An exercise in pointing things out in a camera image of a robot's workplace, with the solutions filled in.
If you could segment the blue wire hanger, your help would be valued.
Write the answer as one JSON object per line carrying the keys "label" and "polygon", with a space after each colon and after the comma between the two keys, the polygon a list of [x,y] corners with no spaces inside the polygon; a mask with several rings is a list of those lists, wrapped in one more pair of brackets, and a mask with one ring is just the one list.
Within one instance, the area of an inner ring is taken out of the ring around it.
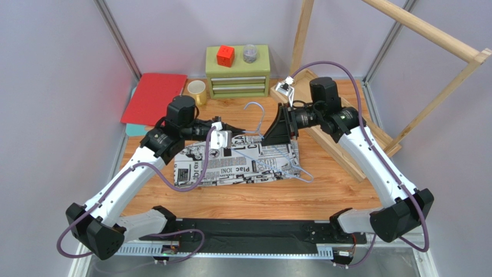
{"label": "blue wire hanger", "polygon": [[246,131],[243,136],[236,136],[229,148],[235,154],[245,157],[252,166],[252,182],[273,182],[284,179],[297,179],[311,183],[314,177],[300,165],[299,145],[296,141],[287,144],[263,146],[260,128],[266,114],[264,107],[251,101],[244,106],[258,106],[262,110],[261,119],[254,131]]}

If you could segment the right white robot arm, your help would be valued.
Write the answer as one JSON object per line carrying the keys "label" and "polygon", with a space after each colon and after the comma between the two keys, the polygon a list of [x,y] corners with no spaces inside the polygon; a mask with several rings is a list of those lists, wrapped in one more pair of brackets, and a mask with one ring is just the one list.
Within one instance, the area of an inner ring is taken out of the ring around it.
{"label": "right white robot arm", "polygon": [[275,90],[288,97],[280,103],[275,121],[262,145],[289,144],[304,128],[320,127],[354,158],[375,188],[382,207],[357,211],[345,209],[332,216],[343,233],[376,234],[393,242],[417,227],[426,228],[425,218],[434,202],[429,189],[418,189],[392,163],[354,107],[344,107],[336,82],[330,77],[310,81],[311,102],[293,100],[293,79],[279,82]]}

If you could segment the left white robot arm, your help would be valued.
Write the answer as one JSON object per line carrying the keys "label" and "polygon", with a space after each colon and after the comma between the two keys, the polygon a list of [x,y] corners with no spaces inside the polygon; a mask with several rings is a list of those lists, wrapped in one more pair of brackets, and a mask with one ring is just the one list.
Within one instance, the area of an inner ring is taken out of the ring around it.
{"label": "left white robot arm", "polygon": [[[222,122],[221,117],[204,121],[194,98],[180,95],[167,105],[166,114],[146,133],[139,147],[124,168],[95,196],[83,205],[71,204],[65,214],[69,223],[57,240],[59,254],[78,259],[62,249],[62,240],[68,233],[101,260],[113,256],[128,241],[152,236],[165,237],[166,225],[174,220],[167,209],[157,206],[133,216],[121,213],[140,189],[154,176],[177,192],[196,188],[206,176],[211,149],[229,148],[232,137],[245,133]],[[203,141],[203,165],[198,167],[196,181],[187,188],[178,188],[168,181],[161,170],[185,147],[186,141]]]}

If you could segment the newspaper print trousers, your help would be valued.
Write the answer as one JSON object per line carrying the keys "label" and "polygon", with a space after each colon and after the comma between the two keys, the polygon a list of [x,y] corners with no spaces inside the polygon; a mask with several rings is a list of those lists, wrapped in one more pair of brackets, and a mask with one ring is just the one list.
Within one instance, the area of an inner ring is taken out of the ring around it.
{"label": "newspaper print trousers", "polygon": [[[174,157],[174,186],[188,188],[193,185],[204,165],[205,143],[197,142],[185,146]],[[211,149],[208,166],[199,186],[222,186],[235,184],[259,184],[252,182],[252,166],[245,157],[229,148]]]}

